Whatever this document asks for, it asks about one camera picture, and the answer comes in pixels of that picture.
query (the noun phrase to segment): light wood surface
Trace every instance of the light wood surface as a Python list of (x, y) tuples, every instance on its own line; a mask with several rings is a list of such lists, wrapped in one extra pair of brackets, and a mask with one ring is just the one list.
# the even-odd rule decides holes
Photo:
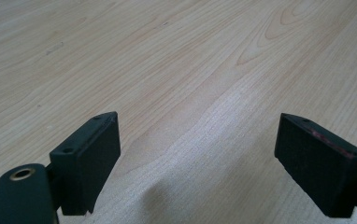
[(0, 175), (107, 111), (121, 158), (61, 223), (357, 223), (273, 155), (282, 112), (357, 146), (357, 0), (0, 1)]

